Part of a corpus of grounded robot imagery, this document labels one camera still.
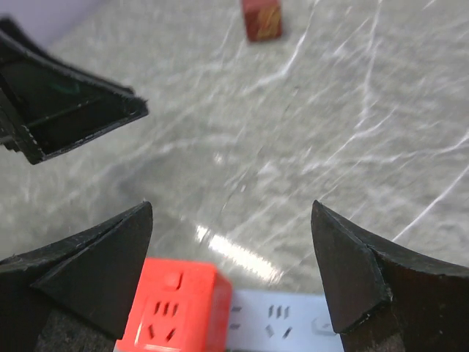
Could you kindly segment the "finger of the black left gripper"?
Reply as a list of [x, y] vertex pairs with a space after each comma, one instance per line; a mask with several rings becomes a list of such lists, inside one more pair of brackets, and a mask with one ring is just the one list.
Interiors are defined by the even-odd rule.
[[63, 68], [67, 68], [68, 70], [71, 70], [74, 73], [80, 73], [86, 76], [87, 78], [93, 78], [95, 80], [100, 81], [101, 83], [106, 83], [114, 89], [120, 89], [123, 92], [132, 95], [135, 94], [135, 91], [132, 87], [123, 86], [121, 84], [118, 84], [117, 82], [108, 80], [107, 78], [104, 78], [99, 75], [95, 75], [94, 73], [88, 72], [86, 70], [82, 70], [79, 67], [72, 66], [64, 62], [63, 60], [51, 56], [47, 51], [45, 51], [41, 46], [36, 44], [36, 42], [33, 41], [33, 39], [26, 34], [23, 28], [19, 25], [19, 23], [10, 15], [1, 15], [1, 31], [5, 33], [8, 37], [10, 37], [13, 41], [15, 41], [17, 44], [22, 45], [25, 49], [29, 50], [33, 54], [36, 54], [42, 59], [57, 64]]
[[148, 113], [133, 90], [51, 60], [1, 32], [1, 144], [31, 164]]

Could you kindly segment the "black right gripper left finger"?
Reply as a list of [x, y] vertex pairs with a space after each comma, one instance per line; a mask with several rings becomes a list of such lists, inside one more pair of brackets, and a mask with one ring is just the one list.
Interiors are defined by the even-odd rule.
[[150, 202], [1, 261], [2, 351], [113, 351], [152, 235]]

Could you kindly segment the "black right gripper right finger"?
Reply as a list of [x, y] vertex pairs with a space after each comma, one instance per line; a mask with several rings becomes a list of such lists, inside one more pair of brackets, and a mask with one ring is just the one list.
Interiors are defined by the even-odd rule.
[[345, 351], [468, 350], [468, 268], [406, 249], [318, 201], [311, 231]]

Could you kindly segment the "red cube socket adapter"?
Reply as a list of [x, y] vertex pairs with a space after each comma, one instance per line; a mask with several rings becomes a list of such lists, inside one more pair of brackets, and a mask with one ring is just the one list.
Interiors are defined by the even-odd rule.
[[116, 351], [224, 351], [231, 282], [212, 264], [148, 257]]

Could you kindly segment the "blue power strip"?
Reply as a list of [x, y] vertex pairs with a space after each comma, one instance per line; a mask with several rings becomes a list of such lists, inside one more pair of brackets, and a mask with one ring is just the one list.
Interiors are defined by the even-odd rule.
[[322, 295], [236, 289], [227, 351], [342, 352]]

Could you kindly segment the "dark red cube adapter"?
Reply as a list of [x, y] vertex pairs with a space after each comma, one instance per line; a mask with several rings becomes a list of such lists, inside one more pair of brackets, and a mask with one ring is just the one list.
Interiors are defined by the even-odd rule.
[[242, 0], [245, 32], [250, 42], [272, 40], [282, 35], [279, 0]]

